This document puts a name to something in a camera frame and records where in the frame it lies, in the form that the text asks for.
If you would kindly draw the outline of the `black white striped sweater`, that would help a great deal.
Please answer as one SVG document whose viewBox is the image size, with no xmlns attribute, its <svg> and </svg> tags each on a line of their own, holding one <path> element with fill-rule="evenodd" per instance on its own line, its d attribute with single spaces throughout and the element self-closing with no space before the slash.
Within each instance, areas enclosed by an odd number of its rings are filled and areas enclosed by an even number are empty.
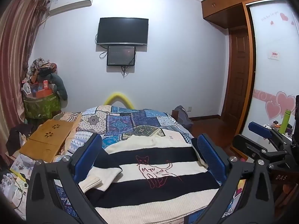
<svg viewBox="0 0 299 224">
<path fill-rule="evenodd" d="M 181 223 L 219 189 L 192 145 L 165 136 L 106 147 L 79 186 L 107 223 Z"/>
</svg>

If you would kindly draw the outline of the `pile of clothes and boxes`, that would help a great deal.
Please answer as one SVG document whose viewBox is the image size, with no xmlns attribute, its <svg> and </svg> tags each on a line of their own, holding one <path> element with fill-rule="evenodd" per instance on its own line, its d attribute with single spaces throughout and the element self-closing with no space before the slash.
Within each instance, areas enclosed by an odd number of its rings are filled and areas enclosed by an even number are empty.
<svg viewBox="0 0 299 224">
<path fill-rule="evenodd" d="M 30 99 L 41 99 L 52 93 L 63 101 L 68 99 L 63 80 L 57 75 L 57 65 L 43 58 L 33 61 L 22 84 L 23 96 Z"/>
</svg>

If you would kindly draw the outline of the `brown wooden door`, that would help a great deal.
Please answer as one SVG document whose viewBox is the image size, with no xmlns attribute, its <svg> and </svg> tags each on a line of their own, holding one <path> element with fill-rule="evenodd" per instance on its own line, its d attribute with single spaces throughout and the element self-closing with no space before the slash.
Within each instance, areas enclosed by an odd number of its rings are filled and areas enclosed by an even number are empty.
<svg viewBox="0 0 299 224">
<path fill-rule="evenodd" d="M 232 129 L 239 124 L 249 75 L 249 40 L 247 28 L 229 30 L 229 72 L 221 118 Z"/>
</svg>

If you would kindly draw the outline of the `green water bottle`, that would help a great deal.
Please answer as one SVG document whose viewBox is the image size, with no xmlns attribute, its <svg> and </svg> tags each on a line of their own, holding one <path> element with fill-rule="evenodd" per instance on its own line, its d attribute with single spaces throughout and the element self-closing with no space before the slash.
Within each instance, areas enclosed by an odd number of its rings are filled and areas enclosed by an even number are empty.
<svg viewBox="0 0 299 224">
<path fill-rule="evenodd" d="M 289 119 L 290 119 L 290 115 L 291 115 L 291 111 L 286 109 L 284 117 L 283 117 L 283 121 L 279 128 L 279 133 L 282 135 L 286 132 L 287 125 L 288 125 Z"/>
</svg>

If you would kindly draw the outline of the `floor clutter papers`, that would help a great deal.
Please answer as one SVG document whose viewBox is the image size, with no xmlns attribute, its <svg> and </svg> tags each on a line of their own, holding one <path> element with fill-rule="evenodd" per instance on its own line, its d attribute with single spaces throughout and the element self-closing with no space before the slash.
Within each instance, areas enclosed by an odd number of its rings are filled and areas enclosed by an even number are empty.
<svg viewBox="0 0 299 224">
<path fill-rule="evenodd" d="M 20 154 L 12 163 L 8 173 L 2 174 L 1 192 L 23 220 L 26 220 L 28 183 L 35 162 L 35 160 Z"/>
</svg>

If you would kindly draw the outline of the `wooden wardrobe with white door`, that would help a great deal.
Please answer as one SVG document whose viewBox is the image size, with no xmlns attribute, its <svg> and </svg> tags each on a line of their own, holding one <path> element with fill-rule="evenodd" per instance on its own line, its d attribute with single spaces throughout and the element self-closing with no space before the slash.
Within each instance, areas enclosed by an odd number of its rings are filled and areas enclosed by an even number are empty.
<svg viewBox="0 0 299 224">
<path fill-rule="evenodd" d="M 201 0 L 203 18 L 222 28 L 247 28 L 249 75 L 236 132 L 269 151 L 269 140 L 248 129 L 251 122 L 282 122 L 295 112 L 298 95 L 298 15 L 284 0 Z"/>
</svg>

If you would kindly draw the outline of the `wooden lap desk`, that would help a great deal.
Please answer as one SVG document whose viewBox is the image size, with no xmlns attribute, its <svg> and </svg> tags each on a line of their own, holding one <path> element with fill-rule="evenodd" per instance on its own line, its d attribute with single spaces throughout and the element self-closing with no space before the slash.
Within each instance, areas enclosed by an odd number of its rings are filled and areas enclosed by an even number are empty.
<svg viewBox="0 0 299 224">
<path fill-rule="evenodd" d="M 29 137 L 19 153 L 33 160 L 52 162 L 72 127 L 73 122 L 49 119 Z"/>
</svg>

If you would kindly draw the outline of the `green laundry basket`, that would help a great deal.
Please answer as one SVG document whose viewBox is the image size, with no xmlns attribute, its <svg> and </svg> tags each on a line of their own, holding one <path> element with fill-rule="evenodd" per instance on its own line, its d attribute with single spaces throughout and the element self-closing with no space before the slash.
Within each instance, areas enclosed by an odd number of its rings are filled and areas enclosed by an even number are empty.
<svg viewBox="0 0 299 224">
<path fill-rule="evenodd" d="M 39 99 L 24 98 L 23 102 L 26 118 L 51 119 L 61 112 L 60 99 L 56 94 Z"/>
</svg>

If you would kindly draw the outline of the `blue patchwork bed quilt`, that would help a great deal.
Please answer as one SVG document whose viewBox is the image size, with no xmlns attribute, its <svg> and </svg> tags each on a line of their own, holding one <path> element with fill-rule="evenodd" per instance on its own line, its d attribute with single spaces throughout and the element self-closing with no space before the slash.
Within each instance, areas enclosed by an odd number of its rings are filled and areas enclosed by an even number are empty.
<svg viewBox="0 0 299 224">
<path fill-rule="evenodd" d="M 165 136 L 190 145 L 192 145 L 191 140 L 195 138 L 168 113 L 150 109 L 136 110 L 101 105 L 81 114 L 66 113 L 62 120 L 74 124 L 61 150 L 62 155 L 68 156 L 73 155 L 94 133 L 102 138 L 102 150 L 112 144 L 125 141 L 131 136 Z M 208 165 L 203 159 L 202 161 L 212 174 Z M 186 216 L 181 223 L 195 223 L 204 209 Z"/>
</svg>

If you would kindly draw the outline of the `yellow foam tube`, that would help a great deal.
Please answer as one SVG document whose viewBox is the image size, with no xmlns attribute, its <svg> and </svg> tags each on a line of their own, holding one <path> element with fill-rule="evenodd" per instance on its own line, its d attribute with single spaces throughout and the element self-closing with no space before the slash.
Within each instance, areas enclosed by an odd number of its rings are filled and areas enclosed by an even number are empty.
<svg viewBox="0 0 299 224">
<path fill-rule="evenodd" d="M 123 94 L 123 93 L 112 93 L 109 97 L 105 100 L 104 105 L 112 105 L 114 102 L 122 102 L 127 109 L 134 109 L 132 102 Z"/>
</svg>

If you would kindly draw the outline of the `striped red curtain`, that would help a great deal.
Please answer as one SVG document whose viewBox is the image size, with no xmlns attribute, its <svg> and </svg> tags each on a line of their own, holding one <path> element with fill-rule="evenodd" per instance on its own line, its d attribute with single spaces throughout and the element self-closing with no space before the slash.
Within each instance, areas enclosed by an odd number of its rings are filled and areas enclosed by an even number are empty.
<svg viewBox="0 0 299 224">
<path fill-rule="evenodd" d="M 1 16 L 1 143 L 24 121 L 21 82 L 49 0 L 12 0 Z"/>
</svg>

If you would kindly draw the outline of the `white air conditioner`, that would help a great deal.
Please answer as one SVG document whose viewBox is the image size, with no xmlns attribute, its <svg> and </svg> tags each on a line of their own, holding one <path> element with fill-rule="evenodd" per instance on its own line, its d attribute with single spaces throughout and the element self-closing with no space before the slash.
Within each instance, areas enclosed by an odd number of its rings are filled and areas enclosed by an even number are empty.
<svg viewBox="0 0 299 224">
<path fill-rule="evenodd" d="M 67 11 L 92 6 L 93 0 L 52 0 L 49 15 L 57 15 Z"/>
</svg>

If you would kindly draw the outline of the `small wall monitor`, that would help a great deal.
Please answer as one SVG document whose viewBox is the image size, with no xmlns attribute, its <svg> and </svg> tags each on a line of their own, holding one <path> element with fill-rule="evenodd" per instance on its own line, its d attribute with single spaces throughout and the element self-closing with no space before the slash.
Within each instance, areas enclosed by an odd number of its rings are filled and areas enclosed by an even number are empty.
<svg viewBox="0 0 299 224">
<path fill-rule="evenodd" d="M 135 56 L 135 46 L 109 46 L 107 66 L 134 66 Z"/>
</svg>

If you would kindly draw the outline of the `large wall television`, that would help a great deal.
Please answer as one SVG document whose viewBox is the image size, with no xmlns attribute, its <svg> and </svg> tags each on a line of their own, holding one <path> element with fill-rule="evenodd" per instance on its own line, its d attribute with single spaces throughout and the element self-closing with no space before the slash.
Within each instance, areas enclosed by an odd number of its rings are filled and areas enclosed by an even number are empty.
<svg viewBox="0 0 299 224">
<path fill-rule="evenodd" d="M 97 45 L 147 45 L 149 19 L 106 17 L 100 18 Z"/>
</svg>

